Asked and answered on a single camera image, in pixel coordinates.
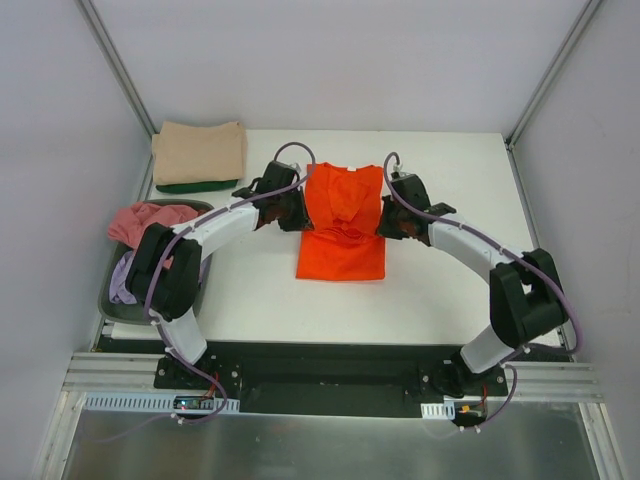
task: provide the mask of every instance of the robotic arm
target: robotic arm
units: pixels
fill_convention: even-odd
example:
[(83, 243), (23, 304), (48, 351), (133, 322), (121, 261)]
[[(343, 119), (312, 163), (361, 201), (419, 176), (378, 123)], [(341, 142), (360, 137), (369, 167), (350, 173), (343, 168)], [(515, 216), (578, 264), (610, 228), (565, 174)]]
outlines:
[[(296, 177), (299, 174), (295, 167), (273, 160), (262, 177), (233, 193), (246, 201), (244, 205), (207, 212), (172, 227), (156, 223), (145, 230), (125, 285), (143, 303), (149, 290), (153, 291), (150, 314), (156, 318), (154, 322), (159, 322), (170, 345), (188, 363), (196, 363), (207, 348), (192, 308), (199, 288), (200, 263), (226, 243), (274, 220), (284, 231), (312, 228), (300, 187), (270, 195), (292, 186)], [(163, 252), (185, 229), (189, 233), (170, 251), (171, 265), (161, 271), (154, 284), (154, 271)]]
[[(382, 199), (384, 207), (378, 235), (397, 240), (414, 238), (442, 250), (489, 284), (490, 325), (430, 376), (430, 383), (437, 391), (461, 398), (466, 382), (488, 373), (516, 349), (565, 323), (568, 316), (556, 295), (540, 278), (505, 256), (502, 248), (491, 247), (459, 227), (468, 224), (454, 208), (445, 203), (431, 205), (418, 176), (404, 174), (396, 167), (391, 178), (391, 186), (406, 203), (442, 218), (444, 222), (416, 215), (392, 196), (386, 196)], [(548, 252), (540, 248), (532, 252), (514, 248), (509, 251), (560, 285)]]

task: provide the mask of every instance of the white vent strip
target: white vent strip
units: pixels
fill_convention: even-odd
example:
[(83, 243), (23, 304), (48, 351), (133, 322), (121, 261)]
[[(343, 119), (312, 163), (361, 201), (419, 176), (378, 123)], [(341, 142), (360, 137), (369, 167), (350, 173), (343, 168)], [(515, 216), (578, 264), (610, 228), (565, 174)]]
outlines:
[(422, 418), (425, 420), (453, 420), (456, 411), (453, 402), (423, 403), (420, 405)]
[[(89, 393), (85, 409), (94, 411), (117, 411), (117, 412), (182, 412), (206, 414), (220, 408), (223, 400), (216, 398), (205, 400), (200, 403), (198, 410), (174, 410), (173, 403), (178, 397), (184, 395), (173, 394), (144, 394), (144, 393)], [(239, 413), (240, 401), (229, 399), (227, 405), (220, 413)]]

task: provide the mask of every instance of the orange shirt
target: orange shirt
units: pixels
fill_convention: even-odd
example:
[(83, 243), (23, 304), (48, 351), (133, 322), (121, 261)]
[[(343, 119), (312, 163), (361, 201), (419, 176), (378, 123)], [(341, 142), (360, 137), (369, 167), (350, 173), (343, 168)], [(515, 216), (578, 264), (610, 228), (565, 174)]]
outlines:
[(314, 230), (302, 233), (297, 278), (332, 281), (384, 278), (380, 222), (382, 168), (349, 171), (321, 163), (307, 181), (305, 202)]

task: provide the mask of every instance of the beige folded cloth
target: beige folded cloth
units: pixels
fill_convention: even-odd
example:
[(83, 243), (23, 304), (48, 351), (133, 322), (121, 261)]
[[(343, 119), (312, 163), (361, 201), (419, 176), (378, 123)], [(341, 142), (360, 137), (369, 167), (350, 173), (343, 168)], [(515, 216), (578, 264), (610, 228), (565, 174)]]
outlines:
[(244, 176), (247, 133), (240, 122), (204, 128), (164, 122), (151, 151), (156, 185), (235, 180)]

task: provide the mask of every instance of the white wall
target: white wall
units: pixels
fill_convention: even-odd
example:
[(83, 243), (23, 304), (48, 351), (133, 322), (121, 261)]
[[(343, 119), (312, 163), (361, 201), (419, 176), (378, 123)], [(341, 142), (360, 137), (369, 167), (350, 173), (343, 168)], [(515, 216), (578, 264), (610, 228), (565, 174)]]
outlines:
[(516, 146), (541, 243), (597, 364), (640, 478), (640, 2), (605, 2)]
[(148, 158), (74, 2), (0, 2), (0, 478), (28, 478)]
[(157, 128), (509, 133), (586, 0), (96, 0)]

